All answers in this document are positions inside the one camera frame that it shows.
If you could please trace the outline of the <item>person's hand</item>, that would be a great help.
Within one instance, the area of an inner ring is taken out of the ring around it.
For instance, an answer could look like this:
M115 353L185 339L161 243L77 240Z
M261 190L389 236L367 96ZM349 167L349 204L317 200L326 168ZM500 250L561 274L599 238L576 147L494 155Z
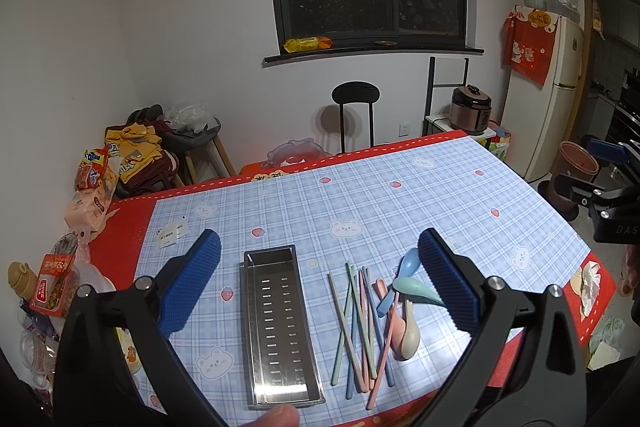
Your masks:
M288 404L280 404L262 414L254 421L243 427L298 427L299 413L295 407Z

